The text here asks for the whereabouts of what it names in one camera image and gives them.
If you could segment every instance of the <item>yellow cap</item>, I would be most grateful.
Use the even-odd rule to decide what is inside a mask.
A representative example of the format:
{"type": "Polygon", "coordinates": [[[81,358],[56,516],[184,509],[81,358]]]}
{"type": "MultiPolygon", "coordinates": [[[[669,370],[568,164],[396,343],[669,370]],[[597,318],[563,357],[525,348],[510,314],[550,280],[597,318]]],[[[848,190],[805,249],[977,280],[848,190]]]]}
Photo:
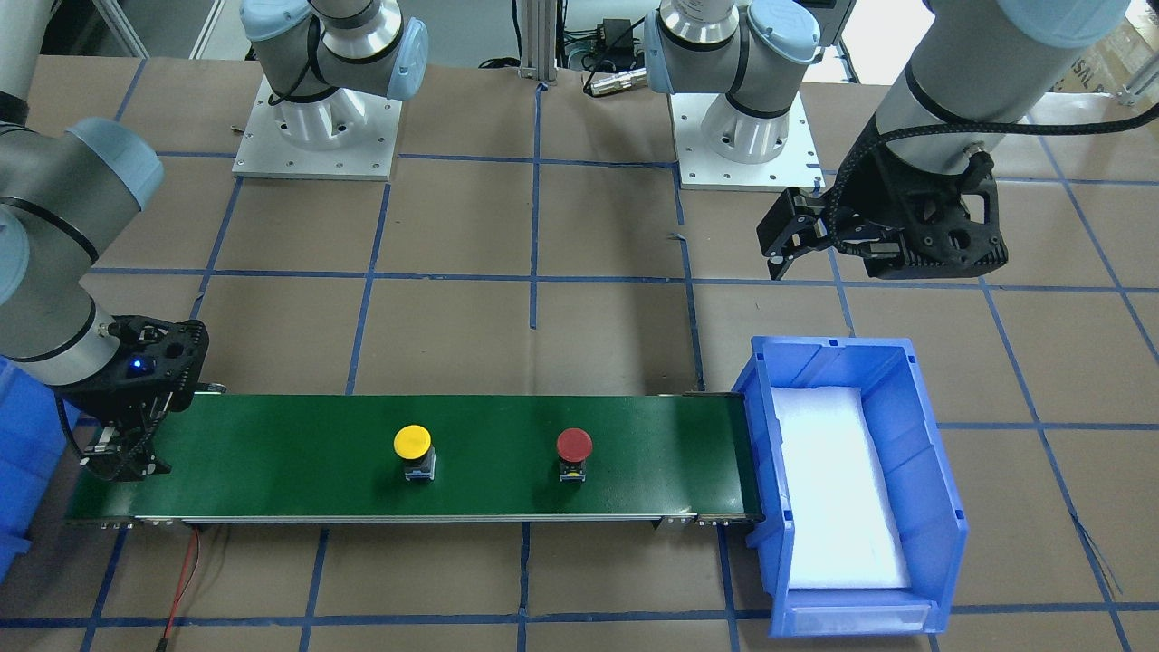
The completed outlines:
{"type": "Polygon", "coordinates": [[[403,460],[418,460],[431,449],[430,431],[410,425],[394,435],[394,453],[403,460]]]}

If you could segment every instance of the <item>empty blue bin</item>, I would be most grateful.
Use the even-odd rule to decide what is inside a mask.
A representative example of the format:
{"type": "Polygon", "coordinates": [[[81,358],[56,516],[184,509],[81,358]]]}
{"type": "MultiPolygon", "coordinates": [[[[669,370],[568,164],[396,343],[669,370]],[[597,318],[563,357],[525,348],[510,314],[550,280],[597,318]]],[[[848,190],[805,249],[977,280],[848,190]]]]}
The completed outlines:
{"type": "Polygon", "coordinates": [[[909,340],[753,338],[744,395],[765,520],[749,536],[773,598],[768,636],[946,631],[968,526],[909,340]],[[789,588],[795,539],[773,388],[857,388],[907,566],[907,588],[789,588]]]}
{"type": "MultiPolygon", "coordinates": [[[[75,424],[72,408],[68,417],[75,424]]],[[[0,359],[0,581],[28,551],[28,526],[64,447],[52,393],[0,359]]]]}

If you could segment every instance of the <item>green conveyor belt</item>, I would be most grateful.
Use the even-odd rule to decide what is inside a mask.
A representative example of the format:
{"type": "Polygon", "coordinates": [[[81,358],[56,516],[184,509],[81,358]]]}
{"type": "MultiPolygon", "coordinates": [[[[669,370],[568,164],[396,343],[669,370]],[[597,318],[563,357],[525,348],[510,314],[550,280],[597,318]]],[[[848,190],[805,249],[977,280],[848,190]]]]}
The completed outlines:
{"type": "Polygon", "coordinates": [[[156,449],[173,472],[78,483],[76,521],[373,522],[758,515],[741,398],[199,396],[156,449]],[[436,479],[407,482],[394,433],[432,434],[436,479]],[[555,438],[590,433],[585,483],[555,438]]]}

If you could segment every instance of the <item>red cap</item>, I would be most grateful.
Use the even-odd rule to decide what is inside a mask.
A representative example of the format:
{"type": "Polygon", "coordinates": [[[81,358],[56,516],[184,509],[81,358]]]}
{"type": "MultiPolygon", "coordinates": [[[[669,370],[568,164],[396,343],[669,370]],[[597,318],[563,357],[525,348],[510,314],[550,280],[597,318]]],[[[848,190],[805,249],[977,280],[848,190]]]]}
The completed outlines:
{"type": "Polygon", "coordinates": [[[580,428],[568,428],[555,440],[555,450],[564,462],[578,464],[591,455],[591,438],[580,428]]]}

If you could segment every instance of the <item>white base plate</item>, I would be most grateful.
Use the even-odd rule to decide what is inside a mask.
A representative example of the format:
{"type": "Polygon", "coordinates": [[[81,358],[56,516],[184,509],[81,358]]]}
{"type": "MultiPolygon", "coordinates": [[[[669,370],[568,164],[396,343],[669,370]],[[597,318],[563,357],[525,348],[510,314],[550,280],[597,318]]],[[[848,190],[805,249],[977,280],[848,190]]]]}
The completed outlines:
{"type": "Polygon", "coordinates": [[[345,147],[302,149],[282,135],[277,109],[270,107],[270,85],[262,78],[254,108],[233,160],[236,176],[258,178],[342,178],[389,181],[394,141],[399,134],[402,102],[358,93],[366,103],[366,137],[345,147]]]}
{"type": "Polygon", "coordinates": [[[717,96],[715,93],[671,95],[672,134],[680,161],[681,188],[773,192],[785,188],[819,190],[825,186],[801,95],[793,100],[789,108],[789,134],[781,154],[766,163],[730,161],[708,146],[700,132],[700,123],[717,96]]]}

